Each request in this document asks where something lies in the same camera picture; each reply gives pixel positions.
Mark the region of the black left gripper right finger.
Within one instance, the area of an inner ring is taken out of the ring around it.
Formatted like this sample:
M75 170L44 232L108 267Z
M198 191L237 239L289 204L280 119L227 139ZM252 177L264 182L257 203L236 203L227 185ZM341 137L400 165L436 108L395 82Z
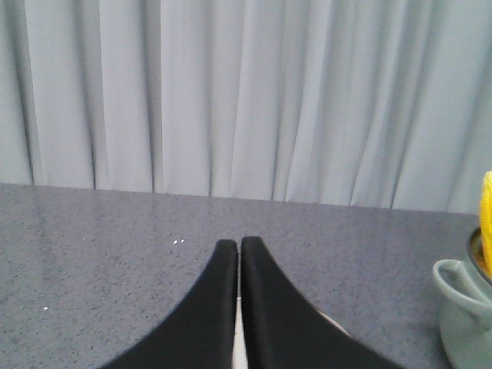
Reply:
M241 241L241 312L250 368L396 368L323 317L263 240Z

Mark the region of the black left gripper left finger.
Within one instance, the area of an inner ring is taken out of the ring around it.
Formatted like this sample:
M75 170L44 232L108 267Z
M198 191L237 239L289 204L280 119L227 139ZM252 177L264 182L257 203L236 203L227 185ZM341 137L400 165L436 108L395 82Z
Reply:
M105 368L231 368L238 247L220 240L200 277L146 337Z

